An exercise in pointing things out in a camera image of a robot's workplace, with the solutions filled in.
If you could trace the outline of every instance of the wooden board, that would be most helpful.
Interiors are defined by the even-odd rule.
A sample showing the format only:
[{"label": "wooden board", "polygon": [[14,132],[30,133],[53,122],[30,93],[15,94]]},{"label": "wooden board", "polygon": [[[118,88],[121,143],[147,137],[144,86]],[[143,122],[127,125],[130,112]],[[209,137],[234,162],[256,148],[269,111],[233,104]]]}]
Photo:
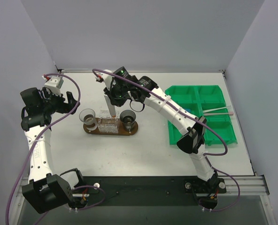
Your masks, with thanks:
[{"label": "wooden board", "polygon": [[118,133],[105,133],[105,132],[100,132],[100,130],[98,129],[98,127],[95,130],[88,130],[87,129],[87,125],[84,124],[83,128],[84,131],[88,134],[92,134],[92,135],[118,135],[118,136],[131,136],[134,135],[137,131],[138,131],[138,123],[135,121],[135,126],[133,127],[133,129],[129,132],[127,130],[124,129],[124,125],[122,124],[121,120],[119,120],[119,129],[118,129]]}]

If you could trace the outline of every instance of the black strap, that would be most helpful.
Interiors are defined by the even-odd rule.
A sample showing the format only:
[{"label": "black strap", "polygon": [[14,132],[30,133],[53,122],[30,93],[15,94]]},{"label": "black strap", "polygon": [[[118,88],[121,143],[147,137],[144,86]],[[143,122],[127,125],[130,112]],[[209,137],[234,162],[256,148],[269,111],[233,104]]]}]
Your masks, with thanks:
[{"label": "black strap", "polygon": [[133,111],[139,113],[139,112],[142,112],[142,111],[144,110],[144,108],[145,108],[145,104],[144,104],[144,103],[143,103],[143,106],[142,106],[141,111],[136,111],[136,110],[134,110],[134,109],[131,107],[131,102],[132,102],[132,101],[133,101],[133,100],[130,99],[130,108],[131,108]]}]

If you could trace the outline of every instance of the wall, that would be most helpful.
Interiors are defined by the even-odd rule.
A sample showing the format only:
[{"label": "wall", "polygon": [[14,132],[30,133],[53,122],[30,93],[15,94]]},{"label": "wall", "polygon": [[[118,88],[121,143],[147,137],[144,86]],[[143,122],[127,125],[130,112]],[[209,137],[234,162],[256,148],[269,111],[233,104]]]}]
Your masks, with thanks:
[{"label": "wall", "polygon": [[58,68],[218,72],[263,0],[22,0]]},{"label": "wall", "polygon": [[255,170],[278,223],[278,0],[266,0],[226,71]]},{"label": "wall", "polygon": [[43,85],[53,62],[19,0],[0,0],[0,224],[8,194],[28,151],[20,127],[20,92]]}]

